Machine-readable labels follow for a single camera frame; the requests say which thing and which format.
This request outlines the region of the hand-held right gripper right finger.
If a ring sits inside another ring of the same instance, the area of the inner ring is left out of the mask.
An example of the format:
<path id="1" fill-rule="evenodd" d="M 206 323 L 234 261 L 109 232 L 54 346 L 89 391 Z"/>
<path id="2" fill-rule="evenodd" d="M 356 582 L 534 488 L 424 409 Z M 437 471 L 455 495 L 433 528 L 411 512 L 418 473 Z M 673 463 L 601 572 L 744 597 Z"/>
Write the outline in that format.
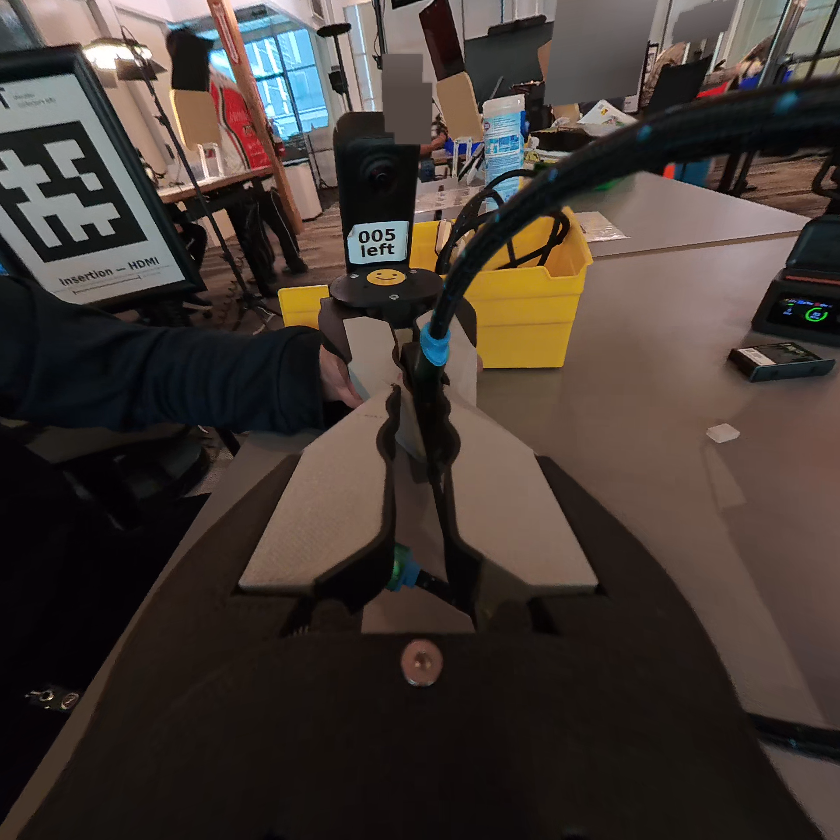
<path id="1" fill-rule="evenodd" d="M 599 585 L 534 451 L 443 387 L 437 507 L 448 583 L 469 614 Z"/>

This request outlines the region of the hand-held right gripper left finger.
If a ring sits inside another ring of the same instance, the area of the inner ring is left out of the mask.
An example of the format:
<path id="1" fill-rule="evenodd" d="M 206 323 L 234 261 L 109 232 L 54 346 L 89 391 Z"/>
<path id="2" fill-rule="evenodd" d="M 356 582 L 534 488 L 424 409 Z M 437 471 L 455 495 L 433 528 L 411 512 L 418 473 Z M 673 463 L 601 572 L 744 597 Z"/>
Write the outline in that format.
<path id="1" fill-rule="evenodd" d="M 293 470 L 240 591 L 341 602 L 357 613 L 392 578 L 401 391 L 385 388 L 317 437 Z"/>

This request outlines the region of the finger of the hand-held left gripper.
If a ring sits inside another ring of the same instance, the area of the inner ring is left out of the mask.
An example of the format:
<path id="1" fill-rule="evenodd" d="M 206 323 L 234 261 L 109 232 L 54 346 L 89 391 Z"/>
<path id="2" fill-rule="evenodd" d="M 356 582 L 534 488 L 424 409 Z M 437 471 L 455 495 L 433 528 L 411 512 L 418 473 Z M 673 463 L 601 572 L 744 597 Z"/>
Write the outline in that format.
<path id="1" fill-rule="evenodd" d="M 355 391 L 368 400 L 399 386 L 400 423 L 395 440 L 413 458 L 426 459 L 413 395 L 396 360 L 398 344 L 391 326 L 374 318 L 348 318 L 343 321 L 343 328 L 350 348 L 347 365 Z"/>
<path id="2" fill-rule="evenodd" d="M 479 361 L 476 347 L 458 320 L 450 324 L 448 384 L 458 398 L 470 406 L 477 403 Z"/>

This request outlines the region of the yellow plastic bin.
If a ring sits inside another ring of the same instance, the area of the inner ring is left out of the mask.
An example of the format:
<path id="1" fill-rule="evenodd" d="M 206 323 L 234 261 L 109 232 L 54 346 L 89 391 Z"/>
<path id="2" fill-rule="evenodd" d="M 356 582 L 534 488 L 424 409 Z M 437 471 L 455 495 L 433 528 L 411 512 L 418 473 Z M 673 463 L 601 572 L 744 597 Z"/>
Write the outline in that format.
<path id="1" fill-rule="evenodd" d="M 585 275 L 592 253 L 579 220 L 568 206 L 570 222 L 544 263 L 556 219 L 542 216 L 517 234 L 513 255 L 527 257 L 508 267 L 499 250 L 472 281 L 465 299 L 477 316 L 477 350 L 487 369 L 558 369 L 564 365 Z"/>

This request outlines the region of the person's left hand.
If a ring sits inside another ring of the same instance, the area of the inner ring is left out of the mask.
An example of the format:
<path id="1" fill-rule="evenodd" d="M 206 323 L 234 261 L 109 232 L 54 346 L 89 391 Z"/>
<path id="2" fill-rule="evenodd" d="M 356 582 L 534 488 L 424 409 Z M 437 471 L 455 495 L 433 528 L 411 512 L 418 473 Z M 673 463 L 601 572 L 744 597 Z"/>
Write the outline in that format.
<path id="1" fill-rule="evenodd" d="M 351 410 L 364 404 L 351 381 L 347 364 L 324 346 L 319 349 L 319 371 L 325 403 L 341 403 Z"/>

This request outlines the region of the white trash bin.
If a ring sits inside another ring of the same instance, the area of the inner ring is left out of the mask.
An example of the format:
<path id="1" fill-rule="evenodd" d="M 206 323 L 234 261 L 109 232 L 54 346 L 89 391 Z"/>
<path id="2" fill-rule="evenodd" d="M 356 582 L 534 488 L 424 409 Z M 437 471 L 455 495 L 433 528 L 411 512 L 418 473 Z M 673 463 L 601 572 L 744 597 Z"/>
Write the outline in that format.
<path id="1" fill-rule="evenodd" d="M 287 162 L 284 172 L 301 219 L 309 222 L 318 218 L 322 214 L 322 205 L 309 161 Z"/>

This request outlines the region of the white wipes canister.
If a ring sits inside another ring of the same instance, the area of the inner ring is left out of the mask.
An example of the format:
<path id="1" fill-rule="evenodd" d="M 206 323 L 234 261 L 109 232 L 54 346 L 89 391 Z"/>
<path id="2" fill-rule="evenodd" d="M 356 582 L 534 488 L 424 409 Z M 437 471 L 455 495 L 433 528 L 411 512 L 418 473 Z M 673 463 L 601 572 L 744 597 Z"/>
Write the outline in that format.
<path id="1" fill-rule="evenodd" d="M 524 95 L 487 100 L 482 108 L 485 183 L 506 202 L 520 188 L 524 163 Z"/>

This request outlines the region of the black floor lamp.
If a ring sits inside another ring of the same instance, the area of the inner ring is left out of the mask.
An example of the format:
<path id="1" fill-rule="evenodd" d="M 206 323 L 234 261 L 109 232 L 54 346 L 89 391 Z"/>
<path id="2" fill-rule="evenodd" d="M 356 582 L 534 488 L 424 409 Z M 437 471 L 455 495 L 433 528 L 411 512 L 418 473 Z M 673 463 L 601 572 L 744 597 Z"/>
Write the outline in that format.
<path id="1" fill-rule="evenodd" d="M 333 91 L 342 99 L 347 112 L 354 112 L 354 105 L 350 95 L 350 83 L 343 63 L 343 56 L 340 44 L 340 37 L 347 35 L 351 30 L 349 23 L 326 24 L 317 29 L 317 36 L 321 39 L 332 41 L 337 60 L 329 72 L 329 80 Z"/>

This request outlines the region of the black tripod light stand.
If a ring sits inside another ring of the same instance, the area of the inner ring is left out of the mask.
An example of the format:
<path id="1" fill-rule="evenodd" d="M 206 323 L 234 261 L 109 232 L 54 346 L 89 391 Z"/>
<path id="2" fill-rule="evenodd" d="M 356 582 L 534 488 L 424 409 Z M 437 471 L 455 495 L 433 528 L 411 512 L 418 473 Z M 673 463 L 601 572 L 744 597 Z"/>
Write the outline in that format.
<path id="1" fill-rule="evenodd" d="M 218 240 L 223 257 L 233 273 L 235 282 L 239 288 L 238 297 L 238 320 L 234 331 L 242 324 L 246 312 L 253 312 L 260 322 L 260 327 L 255 334 L 261 334 L 269 330 L 271 321 L 278 318 L 279 314 L 268 307 L 262 297 L 255 295 L 246 285 L 245 279 L 230 250 L 221 229 L 214 218 L 214 211 L 209 206 L 202 191 L 202 184 L 196 179 L 195 173 L 190 166 L 186 151 L 176 135 L 172 122 L 169 120 L 161 100 L 158 98 L 154 83 L 151 78 L 152 59 L 144 55 L 144 47 L 135 39 L 129 38 L 130 33 L 125 27 L 121 28 L 122 38 L 96 38 L 89 45 L 83 48 L 88 61 L 97 71 L 113 69 L 116 77 L 123 81 L 129 81 L 131 75 L 139 76 L 154 102 L 157 109 L 157 120 L 168 133 L 171 145 L 177 152 L 178 159 L 182 164 L 189 182 L 192 185 L 192 198 L 201 208 L 201 217 L 205 217 L 211 225 Z"/>

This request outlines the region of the black framed marker sign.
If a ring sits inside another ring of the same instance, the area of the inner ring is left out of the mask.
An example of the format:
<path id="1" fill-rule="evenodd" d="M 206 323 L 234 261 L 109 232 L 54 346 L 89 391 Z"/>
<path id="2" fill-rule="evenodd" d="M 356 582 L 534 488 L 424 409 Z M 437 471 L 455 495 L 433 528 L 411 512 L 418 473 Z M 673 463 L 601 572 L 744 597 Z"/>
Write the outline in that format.
<path id="1" fill-rule="evenodd" d="M 108 311 L 204 291 L 78 45 L 2 54 L 3 265 Z"/>

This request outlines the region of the dark green battery charger case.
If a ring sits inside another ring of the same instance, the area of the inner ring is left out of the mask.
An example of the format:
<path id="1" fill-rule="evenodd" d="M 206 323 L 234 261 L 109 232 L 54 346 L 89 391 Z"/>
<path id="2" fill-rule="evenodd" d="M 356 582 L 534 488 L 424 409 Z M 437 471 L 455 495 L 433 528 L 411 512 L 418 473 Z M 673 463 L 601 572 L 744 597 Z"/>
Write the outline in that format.
<path id="1" fill-rule="evenodd" d="M 803 227 L 751 326 L 756 333 L 839 346 L 839 216 Z"/>

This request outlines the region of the wooden post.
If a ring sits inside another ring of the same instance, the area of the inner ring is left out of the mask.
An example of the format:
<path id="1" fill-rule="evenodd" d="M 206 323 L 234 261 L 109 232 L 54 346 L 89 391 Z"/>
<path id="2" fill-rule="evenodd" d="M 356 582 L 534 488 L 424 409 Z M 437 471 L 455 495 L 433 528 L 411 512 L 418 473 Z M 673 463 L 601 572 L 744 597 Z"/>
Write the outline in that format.
<path id="1" fill-rule="evenodd" d="M 303 222 L 291 191 L 281 158 L 278 156 L 273 136 L 268 128 L 268 119 L 259 96 L 256 79 L 249 64 L 245 42 L 239 31 L 234 8 L 229 1 L 207 1 L 216 31 L 232 67 L 238 89 L 242 94 L 248 115 L 254 125 L 259 141 L 269 159 L 280 201 L 295 235 L 303 231 Z"/>

